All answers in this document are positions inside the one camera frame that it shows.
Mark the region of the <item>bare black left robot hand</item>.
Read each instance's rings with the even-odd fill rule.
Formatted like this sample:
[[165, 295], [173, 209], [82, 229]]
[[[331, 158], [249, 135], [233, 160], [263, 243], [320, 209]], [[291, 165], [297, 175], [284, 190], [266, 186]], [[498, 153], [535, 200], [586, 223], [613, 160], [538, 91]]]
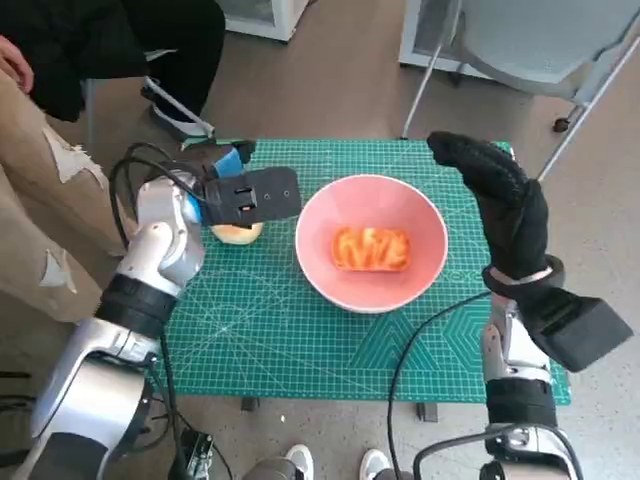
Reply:
[[200, 145], [202, 170], [207, 177], [224, 178], [241, 175], [256, 149], [253, 140], [232, 141], [226, 144], [206, 142]]

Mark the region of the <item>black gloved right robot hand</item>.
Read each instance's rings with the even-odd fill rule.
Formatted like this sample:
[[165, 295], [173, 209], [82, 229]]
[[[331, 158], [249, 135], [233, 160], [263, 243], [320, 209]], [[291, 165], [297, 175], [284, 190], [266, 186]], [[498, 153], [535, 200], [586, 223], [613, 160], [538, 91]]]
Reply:
[[474, 195], [491, 266], [512, 280], [545, 270], [548, 206], [539, 182], [491, 142], [436, 131], [427, 144], [436, 163], [458, 170]]

